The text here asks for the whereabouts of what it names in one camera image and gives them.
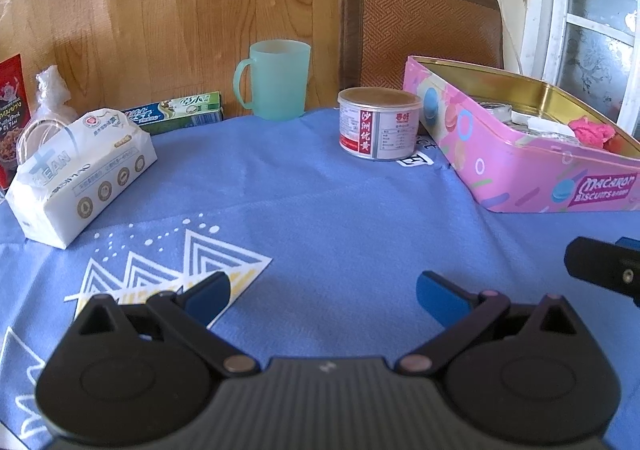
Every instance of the electrical cord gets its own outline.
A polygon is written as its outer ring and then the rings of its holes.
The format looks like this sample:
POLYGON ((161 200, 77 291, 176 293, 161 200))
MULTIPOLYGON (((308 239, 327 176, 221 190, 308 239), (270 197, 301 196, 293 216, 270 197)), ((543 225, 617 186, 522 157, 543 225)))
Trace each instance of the electrical cord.
POLYGON ((515 42, 513 41, 513 36, 509 32, 509 27, 507 25, 507 22, 504 19, 504 3, 502 2, 502 0, 498 0, 498 5, 500 6, 500 14, 502 17, 502 26, 504 28, 504 33, 507 35, 507 39, 511 44, 511 48, 513 49, 513 52, 514 52, 516 62, 518 63, 518 74, 523 74, 524 72, 522 69, 522 62, 520 61, 520 53, 518 52, 518 49, 516 49, 515 42))

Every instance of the table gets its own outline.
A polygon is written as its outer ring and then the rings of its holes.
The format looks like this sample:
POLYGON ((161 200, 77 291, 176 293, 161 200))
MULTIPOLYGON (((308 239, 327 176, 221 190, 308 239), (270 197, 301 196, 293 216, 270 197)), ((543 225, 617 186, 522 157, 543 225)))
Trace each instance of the table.
POLYGON ((491 213, 435 147, 433 166, 371 162, 341 150, 337 131, 337 110, 325 109, 156 136, 159 160, 66 251, 25 241, 0 205, 0 421, 30 449, 49 440, 33 383, 74 318, 77 302, 65 297, 132 285, 123 282, 132 265, 149 282, 180 274, 211 256, 185 240, 208 238, 235 246, 235 255, 220 249, 227 257, 272 259, 212 328, 263 365, 271 356, 393 363, 441 330, 415 298, 425 269, 518 302, 562 293, 622 382, 607 441, 640 449, 640 310, 562 264, 579 235, 640 238, 640 213, 491 213))

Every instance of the plastic bag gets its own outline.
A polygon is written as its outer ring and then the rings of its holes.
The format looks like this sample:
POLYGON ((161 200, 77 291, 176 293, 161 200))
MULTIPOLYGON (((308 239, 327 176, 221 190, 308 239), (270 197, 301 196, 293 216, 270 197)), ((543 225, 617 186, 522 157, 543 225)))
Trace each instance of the plastic bag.
POLYGON ((71 99, 71 93, 57 65, 36 75, 36 80, 38 108, 16 143, 18 164, 23 164, 55 134, 78 119, 78 113, 65 104, 71 99))

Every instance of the white tissue package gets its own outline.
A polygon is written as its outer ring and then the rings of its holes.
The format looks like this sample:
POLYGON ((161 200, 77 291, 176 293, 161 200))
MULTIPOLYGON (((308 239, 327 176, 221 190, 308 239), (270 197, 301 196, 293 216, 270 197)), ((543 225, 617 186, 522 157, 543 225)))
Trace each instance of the white tissue package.
POLYGON ((156 159, 122 112, 95 110, 18 167, 6 200, 28 239, 65 249, 156 159))

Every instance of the can lid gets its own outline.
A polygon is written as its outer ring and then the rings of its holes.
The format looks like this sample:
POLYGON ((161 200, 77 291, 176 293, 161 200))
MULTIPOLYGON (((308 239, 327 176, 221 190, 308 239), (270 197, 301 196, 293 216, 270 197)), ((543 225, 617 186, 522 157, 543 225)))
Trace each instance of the can lid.
POLYGON ((338 102, 355 103, 372 109, 406 108, 412 110, 422 106, 422 100, 415 94, 381 86, 346 88, 338 94, 338 102))

